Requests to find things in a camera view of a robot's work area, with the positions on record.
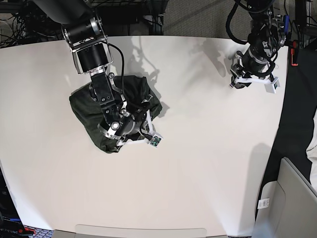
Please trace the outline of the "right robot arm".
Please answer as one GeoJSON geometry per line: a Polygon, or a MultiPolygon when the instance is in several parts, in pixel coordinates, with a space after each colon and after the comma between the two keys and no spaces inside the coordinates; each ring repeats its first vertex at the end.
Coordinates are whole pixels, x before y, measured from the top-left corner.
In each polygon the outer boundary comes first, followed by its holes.
{"type": "Polygon", "coordinates": [[[130,136],[143,134],[143,120],[150,123],[150,111],[133,103],[125,87],[117,87],[114,74],[107,73],[113,63],[101,18],[83,0],[36,0],[51,20],[61,24],[78,74],[89,74],[92,99],[99,103],[104,119],[98,128],[118,146],[131,144],[130,136]]]}

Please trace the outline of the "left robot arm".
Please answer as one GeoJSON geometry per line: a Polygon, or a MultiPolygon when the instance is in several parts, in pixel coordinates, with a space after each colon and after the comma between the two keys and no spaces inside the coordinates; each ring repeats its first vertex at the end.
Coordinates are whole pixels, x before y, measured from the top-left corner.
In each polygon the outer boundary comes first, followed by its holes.
{"type": "Polygon", "coordinates": [[[278,51],[289,42],[289,15],[274,13],[273,0],[247,0],[234,2],[226,20],[226,32],[229,38],[240,45],[249,44],[243,53],[236,52],[236,62],[231,66],[230,86],[242,89],[252,83],[265,86],[268,93],[275,93],[280,86],[278,77],[273,75],[278,51]],[[230,28],[238,7],[246,10],[251,17],[251,32],[246,41],[236,38],[230,28]]]}

